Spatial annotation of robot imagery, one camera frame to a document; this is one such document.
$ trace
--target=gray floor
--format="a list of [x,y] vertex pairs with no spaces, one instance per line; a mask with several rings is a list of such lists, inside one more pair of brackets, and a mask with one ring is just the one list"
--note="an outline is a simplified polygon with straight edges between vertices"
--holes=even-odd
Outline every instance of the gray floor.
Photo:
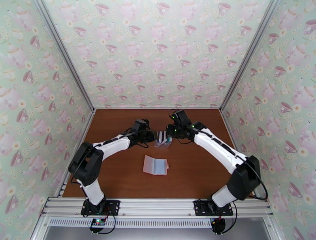
[[268,240],[263,220],[237,219],[234,228],[223,236],[215,236],[210,229],[123,229],[117,228],[109,235],[91,234],[89,229],[77,227],[50,227],[45,240]]

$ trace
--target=wallpaper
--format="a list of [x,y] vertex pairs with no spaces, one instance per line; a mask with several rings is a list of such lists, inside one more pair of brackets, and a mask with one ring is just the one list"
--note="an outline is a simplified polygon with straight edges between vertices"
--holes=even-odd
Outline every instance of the wallpaper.
[[97,108],[219,107],[269,4],[45,2]]
[[285,1],[224,114],[287,239],[316,239],[316,2]]
[[31,1],[0,3],[0,240],[29,239],[89,109]]

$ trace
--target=teapot pattern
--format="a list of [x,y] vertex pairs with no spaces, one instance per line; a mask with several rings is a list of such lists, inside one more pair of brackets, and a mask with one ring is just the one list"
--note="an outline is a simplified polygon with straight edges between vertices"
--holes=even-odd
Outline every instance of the teapot pattern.
[[[75,6],[64,1],[58,17],[75,21]],[[3,2],[0,18],[0,239],[26,239],[63,178],[90,110],[34,3]],[[74,52],[86,58],[91,49],[78,43]]]
[[[268,6],[268,0],[45,1],[91,101],[102,108],[219,107]],[[165,86],[163,97],[152,91],[156,84]],[[192,92],[199,85],[203,90]]]
[[286,239],[316,237],[315,7],[281,3],[223,112],[237,148],[260,159]]

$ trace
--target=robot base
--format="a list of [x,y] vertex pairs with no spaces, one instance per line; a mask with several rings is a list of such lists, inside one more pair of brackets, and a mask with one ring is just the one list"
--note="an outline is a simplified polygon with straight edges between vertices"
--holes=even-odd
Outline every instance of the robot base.
[[217,208],[216,211],[212,211],[207,200],[193,201],[195,216],[232,216],[233,211],[230,204],[225,205],[222,208]]
[[120,201],[118,200],[106,200],[103,198],[98,205],[93,205],[86,199],[83,202],[81,209],[82,216],[91,216],[91,215],[109,215],[117,216],[119,214]]

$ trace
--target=brown table surface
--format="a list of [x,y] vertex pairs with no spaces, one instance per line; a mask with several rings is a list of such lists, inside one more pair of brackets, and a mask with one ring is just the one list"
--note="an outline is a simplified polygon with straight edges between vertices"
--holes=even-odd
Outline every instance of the brown table surface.
[[[205,124],[217,137],[233,146],[218,110],[187,109],[192,122]],[[164,130],[173,121],[167,109],[97,110],[85,141],[97,143],[113,138],[132,127],[136,119],[148,119],[154,131]],[[145,155],[167,159],[167,176],[143,172]],[[103,161],[98,177],[100,187],[112,198],[207,198],[226,184],[230,174],[211,154],[190,143],[181,145],[176,139],[164,149],[134,146]],[[77,184],[68,182],[64,197],[84,197]]]

